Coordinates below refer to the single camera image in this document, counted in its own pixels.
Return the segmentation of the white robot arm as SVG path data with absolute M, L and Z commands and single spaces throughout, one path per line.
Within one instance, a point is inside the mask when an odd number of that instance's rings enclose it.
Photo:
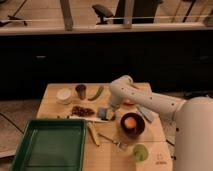
M 119 109 L 124 99 L 176 122 L 173 171 L 213 171 L 213 98 L 189 100 L 133 87 L 129 75 L 109 84 L 108 104 Z

